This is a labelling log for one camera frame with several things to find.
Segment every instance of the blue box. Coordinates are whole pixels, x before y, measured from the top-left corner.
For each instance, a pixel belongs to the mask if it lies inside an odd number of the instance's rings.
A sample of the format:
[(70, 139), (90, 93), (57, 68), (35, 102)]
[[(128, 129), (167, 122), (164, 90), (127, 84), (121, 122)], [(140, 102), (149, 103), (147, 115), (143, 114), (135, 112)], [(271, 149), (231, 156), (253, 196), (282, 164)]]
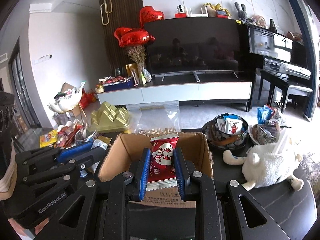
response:
[(132, 88), (132, 87), (134, 87), (133, 78), (131, 78), (126, 83), (119, 83), (119, 84), (116, 84), (116, 85), (103, 86), (103, 90), (105, 92), (110, 92), (110, 91), (115, 91), (115, 90), (129, 89), (129, 88)]

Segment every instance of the gold door handle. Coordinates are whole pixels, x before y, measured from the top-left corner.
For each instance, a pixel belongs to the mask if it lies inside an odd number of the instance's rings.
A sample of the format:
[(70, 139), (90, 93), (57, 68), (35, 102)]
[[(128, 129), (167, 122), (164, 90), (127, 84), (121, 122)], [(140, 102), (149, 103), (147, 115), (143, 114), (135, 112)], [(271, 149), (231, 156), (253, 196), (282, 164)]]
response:
[(108, 22), (107, 22), (107, 23), (104, 23), (104, 22), (103, 22), (102, 5), (104, 5), (104, 6), (106, 7), (105, 3), (102, 3), (102, 4), (100, 5), (101, 22), (102, 22), (102, 25), (108, 25), (108, 23), (109, 23), (109, 15), (108, 15), (108, 14), (107, 14)]
[(111, 10), (108, 12), (108, 5), (107, 5), (106, 0), (104, 0), (104, 10), (105, 10), (106, 14), (109, 14), (112, 12), (112, 1), (111, 0), (110, 0), (110, 7), (111, 7)]

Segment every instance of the blue curtain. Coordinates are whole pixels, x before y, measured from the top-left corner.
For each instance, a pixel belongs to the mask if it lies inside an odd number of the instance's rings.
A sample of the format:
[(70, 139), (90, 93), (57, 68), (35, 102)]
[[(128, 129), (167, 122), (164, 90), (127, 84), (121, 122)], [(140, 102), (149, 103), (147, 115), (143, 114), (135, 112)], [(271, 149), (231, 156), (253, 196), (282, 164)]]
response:
[[(289, 0), (291, 7), (293, 9), (294, 15), (297, 19), (297, 22), (299, 24), (301, 34), (303, 36), (303, 42), (304, 46), (307, 51), (307, 61), (308, 61), (308, 69), (311, 71), (311, 80), (312, 80), (312, 85), (311, 89), (313, 91), (316, 91), (316, 68), (317, 68), (317, 63), (316, 63), (316, 57), (314, 55), (313, 51), (313, 41), (312, 41), (312, 35), (308, 31), (308, 26), (307, 22), (303, 16), (303, 12), (300, 8), (300, 5), (298, 3), (298, 0)], [(305, 115), (309, 118), (312, 116), (312, 110), (313, 110), (313, 102), (315, 100), (316, 93), (312, 93), (309, 97), (309, 102), (308, 106), (305, 111)]]

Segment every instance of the piano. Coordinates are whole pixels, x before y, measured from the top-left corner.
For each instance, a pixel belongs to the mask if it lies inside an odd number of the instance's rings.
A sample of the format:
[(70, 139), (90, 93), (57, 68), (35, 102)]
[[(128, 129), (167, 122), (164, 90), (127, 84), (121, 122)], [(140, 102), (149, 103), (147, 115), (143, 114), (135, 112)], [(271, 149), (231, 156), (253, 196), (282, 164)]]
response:
[[(302, 42), (292, 41), (286, 36), (254, 25), (240, 24), (238, 30), (241, 48), (238, 55), (239, 70), (251, 75), (253, 88), (259, 85), (256, 84), (257, 76), (261, 70), (265, 70), (281, 77), (282, 82), (289, 87), (308, 91), (298, 95), (308, 96), (312, 92), (311, 71)], [(249, 110), (256, 93), (257, 89), (252, 89)]]

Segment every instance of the yellow chip bag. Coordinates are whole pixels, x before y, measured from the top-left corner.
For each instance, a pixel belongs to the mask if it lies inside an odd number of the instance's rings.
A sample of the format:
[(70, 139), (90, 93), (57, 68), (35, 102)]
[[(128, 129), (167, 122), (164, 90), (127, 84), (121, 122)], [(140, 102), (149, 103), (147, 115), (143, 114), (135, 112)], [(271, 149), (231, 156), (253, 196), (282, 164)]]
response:
[(58, 140), (58, 131), (52, 130), (49, 133), (40, 136), (40, 147), (46, 147), (54, 144)]

